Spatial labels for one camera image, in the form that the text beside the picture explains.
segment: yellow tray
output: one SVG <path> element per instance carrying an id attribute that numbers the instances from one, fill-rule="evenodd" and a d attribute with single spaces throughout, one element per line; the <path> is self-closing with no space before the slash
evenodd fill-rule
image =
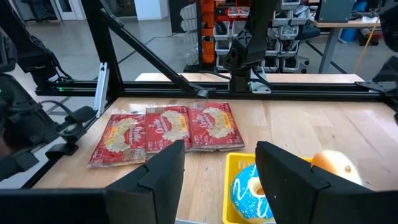
<path id="1" fill-rule="evenodd" d="M 226 167 L 224 177 L 224 199 L 223 199 L 223 223 L 224 224 L 246 224 L 231 202 L 231 184 L 236 175 L 245 167 L 256 163 L 254 154 L 231 152 L 226 156 Z"/>

